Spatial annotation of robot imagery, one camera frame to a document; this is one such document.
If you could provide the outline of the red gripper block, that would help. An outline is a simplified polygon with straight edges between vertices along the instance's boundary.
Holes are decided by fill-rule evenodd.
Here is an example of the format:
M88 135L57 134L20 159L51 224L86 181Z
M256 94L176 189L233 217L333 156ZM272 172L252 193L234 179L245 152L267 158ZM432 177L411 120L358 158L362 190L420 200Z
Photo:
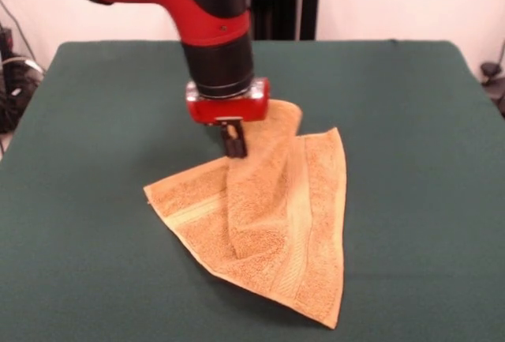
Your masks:
M225 99L203 97L196 84L190 81L185 88L185 102L193 120L200 124L219 126L227 157L248 155L243 122L263 120L267 114L270 98L270 81L266 77L255 78L251 85L239 96Z

